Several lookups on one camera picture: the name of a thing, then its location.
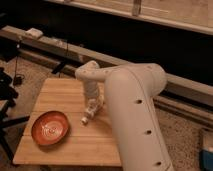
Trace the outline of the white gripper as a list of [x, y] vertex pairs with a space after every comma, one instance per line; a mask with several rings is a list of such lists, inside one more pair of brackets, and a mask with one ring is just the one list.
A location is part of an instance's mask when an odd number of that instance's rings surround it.
[[[83, 83], [84, 96], [86, 100], [97, 99], [98, 106], [104, 105], [104, 96], [100, 95], [98, 83], [95, 81], [85, 81]], [[93, 102], [88, 103], [85, 113], [89, 118], [93, 118], [95, 115], [95, 104]]]

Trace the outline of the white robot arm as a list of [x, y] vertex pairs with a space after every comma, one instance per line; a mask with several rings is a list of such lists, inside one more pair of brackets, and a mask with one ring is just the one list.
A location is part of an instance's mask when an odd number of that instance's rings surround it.
[[123, 171], [174, 171], [155, 112], [153, 98], [167, 84], [155, 63], [101, 68], [90, 61], [75, 71], [87, 100], [104, 97]]

